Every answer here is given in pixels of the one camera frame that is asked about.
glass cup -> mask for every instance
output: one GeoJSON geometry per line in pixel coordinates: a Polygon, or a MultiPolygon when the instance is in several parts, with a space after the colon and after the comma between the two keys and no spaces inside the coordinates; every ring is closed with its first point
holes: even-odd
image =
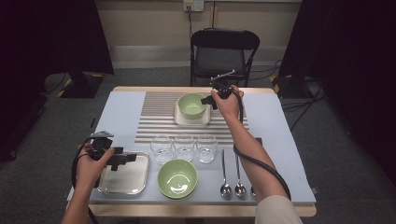
{"type": "Polygon", "coordinates": [[[165,164],[173,159],[172,139],[166,135],[156,136],[151,140],[151,150],[159,164],[165,164]]]}
{"type": "Polygon", "coordinates": [[[192,161],[194,157],[194,138],[189,134],[180,134],[175,137],[174,148],[178,159],[192,161]]]}
{"type": "Polygon", "coordinates": [[[215,159],[218,140],[211,134],[202,134],[197,138],[197,158],[200,162],[209,163],[215,159]]]}

bowl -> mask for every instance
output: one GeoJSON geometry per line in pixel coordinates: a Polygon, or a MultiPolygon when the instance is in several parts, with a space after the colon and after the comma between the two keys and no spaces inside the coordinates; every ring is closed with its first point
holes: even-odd
{"type": "Polygon", "coordinates": [[[163,195],[170,199],[183,199],[189,196],[198,182],[194,165],[185,160],[172,160],[161,167],[157,184],[163,195]]]}
{"type": "Polygon", "coordinates": [[[205,97],[200,93],[186,93],[177,100],[177,106],[185,119],[200,119],[206,111],[201,99],[205,97]]]}

human arm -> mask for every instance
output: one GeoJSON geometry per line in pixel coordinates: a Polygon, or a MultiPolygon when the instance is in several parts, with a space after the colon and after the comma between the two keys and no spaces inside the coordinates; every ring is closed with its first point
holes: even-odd
{"type": "Polygon", "coordinates": [[[88,204],[96,180],[100,177],[106,162],[114,154],[114,148],[109,148],[99,161],[94,161],[87,154],[91,144],[85,144],[81,150],[77,165],[77,183],[73,197],[67,206],[62,224],[87,223],[88,204]]]}
{"type": "MultiPolygon", "coordinates": [[[[235,86],[232,86],[232,88],[238,91],[241,98],[243,97],[244,93],[242,91],[239,91],[235,86]]],[[[230,129],[234,144],[237,149],[241,153],[259,161],[263,161],[275,169],[275,165],[268,153],[240,122],[238,118],[239,104],[236,96],[231,94],[228,99],[223,100],[219,98],[215,91],[212,91],[211,94],[218,105],[219,112],[224,117],[230,129]]],[[[257,203],[271,195],[281,195],[288,197],[280,182],[271,173],[261,168],[259,165],[243,158],[241,158],[241,163],[245,169],[245,172],[247,173],[250,183],[253,185],[253,188],[256,192],[257,203]]]]}

placemat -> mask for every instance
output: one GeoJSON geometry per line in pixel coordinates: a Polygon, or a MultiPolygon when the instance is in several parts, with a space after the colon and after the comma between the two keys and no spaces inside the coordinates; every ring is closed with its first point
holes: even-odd
{"type": "MultiPolygon", "coordinates": [[[[177,99],[186,92],[146,92],[140,116],[136,138],[137,146],[149,146],[152,138],[164,134],[173,138],[181,133],[189,133],[194,138],[200,134],[214,135],[221,147],[232,147],[230,130],[218,110],[211,109],[210,121],[206,125],[184,126],[175,123],[175,106],[177,99]]],[[[248,118],[244,113],[244,126],[248,129],[248,118]]]]}

sleeve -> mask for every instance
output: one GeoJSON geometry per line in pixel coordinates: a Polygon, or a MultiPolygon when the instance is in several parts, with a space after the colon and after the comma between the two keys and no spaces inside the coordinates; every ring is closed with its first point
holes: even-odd
{"type": "Polygon", "coordinates": [[[302,224],[293,203],[280,195],[272,195],[256,207],[255,224],[302,224]]]}

